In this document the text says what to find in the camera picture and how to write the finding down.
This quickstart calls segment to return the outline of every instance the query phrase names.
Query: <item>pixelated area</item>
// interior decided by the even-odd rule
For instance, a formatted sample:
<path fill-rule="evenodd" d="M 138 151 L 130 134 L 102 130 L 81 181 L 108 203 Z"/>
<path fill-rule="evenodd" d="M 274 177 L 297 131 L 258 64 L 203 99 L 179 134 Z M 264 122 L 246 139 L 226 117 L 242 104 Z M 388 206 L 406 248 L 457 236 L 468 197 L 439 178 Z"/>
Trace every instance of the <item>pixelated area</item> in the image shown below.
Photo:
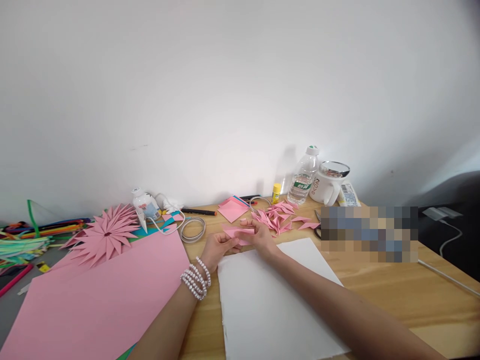
<path fill-rule="evenodd" d="M 322 251 L 365 263 L 418 262 L 418 207 L 327 207 L 320 210 Z"/>

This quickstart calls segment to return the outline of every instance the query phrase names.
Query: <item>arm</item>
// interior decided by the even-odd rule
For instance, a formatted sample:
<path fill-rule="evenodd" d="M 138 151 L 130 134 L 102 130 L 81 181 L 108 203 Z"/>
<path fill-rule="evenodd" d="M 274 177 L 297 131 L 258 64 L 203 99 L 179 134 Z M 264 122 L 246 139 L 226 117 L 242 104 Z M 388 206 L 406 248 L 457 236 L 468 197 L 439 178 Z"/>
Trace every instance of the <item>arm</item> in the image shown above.
<path fill-rule="evenodd" d="M 200 259 L 211 274 L 227 251 L 240 251 L 238 242 L 237 238 L 230 239 L 224 233 L 208 236 Z M 196 267 L 206 280 L 202 267 L 198 264 Z M 137 342 L 128 360 L 167 360 L 179 357 L 185 332 L 198 301 L 180 277 L 178 281 L 178 289 Z"/>
<path fill-rule="evenodd" d="M 236 235 L 255 246 L 359 359 L 445 359 L 387 312 L 284 254 L 265 225 L 240 224 L 254 227 L 255 234 Z"/>

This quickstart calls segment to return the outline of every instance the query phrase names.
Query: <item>right hand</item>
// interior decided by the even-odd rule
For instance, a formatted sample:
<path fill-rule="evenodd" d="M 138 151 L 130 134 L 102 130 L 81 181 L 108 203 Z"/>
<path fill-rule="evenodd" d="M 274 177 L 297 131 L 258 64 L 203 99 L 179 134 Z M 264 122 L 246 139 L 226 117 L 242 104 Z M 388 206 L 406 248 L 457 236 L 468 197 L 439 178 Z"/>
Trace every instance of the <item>right hand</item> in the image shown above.
<path fill-rule="evenodd" d="M 255 229 L 255 234 L 236 232 L 235 236 L 252 244 L 262 258 L 265 259 L 280 251 L 267 225 L 253 219 L 241 220 L 240 225 Z"/>

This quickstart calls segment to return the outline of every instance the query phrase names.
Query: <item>white mug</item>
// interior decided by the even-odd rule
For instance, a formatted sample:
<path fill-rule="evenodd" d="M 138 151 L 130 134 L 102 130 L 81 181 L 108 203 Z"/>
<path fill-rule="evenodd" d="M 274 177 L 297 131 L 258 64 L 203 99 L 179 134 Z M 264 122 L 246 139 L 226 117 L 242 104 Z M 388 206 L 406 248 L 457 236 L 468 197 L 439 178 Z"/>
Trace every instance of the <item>white mug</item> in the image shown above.
<path fill-rule="evenodd" d="M 341 162 L 322 162 L 311 185 L 310 197 L 317 203 L 332 206 L 337 200 L 340 186 L 349 172 L 350 168 Z"/>

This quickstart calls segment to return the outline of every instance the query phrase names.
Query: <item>scissors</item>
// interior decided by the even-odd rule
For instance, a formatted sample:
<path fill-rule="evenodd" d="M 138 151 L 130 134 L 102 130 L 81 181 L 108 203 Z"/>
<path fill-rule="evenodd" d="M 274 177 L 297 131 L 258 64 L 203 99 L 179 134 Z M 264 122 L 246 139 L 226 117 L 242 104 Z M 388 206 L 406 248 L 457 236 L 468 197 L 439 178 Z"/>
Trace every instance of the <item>scissors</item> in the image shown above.
<path fill-rule="evenodd" d="M 316 228 L 314 228 L 313 232 L 315 233 L 315 236 L 317 238 L 322 240 L 322 236 L 320 235 L 322 232 L 319 231 L 319 230 L 322 230 L 322 219 L 320 218 L 320 214 L 317 210 L 315 210 L 315 215 L 316 215 L 316 218 L 318 219 L 318 222 L 320 223 L 320 225 L 318 225 Z"/>

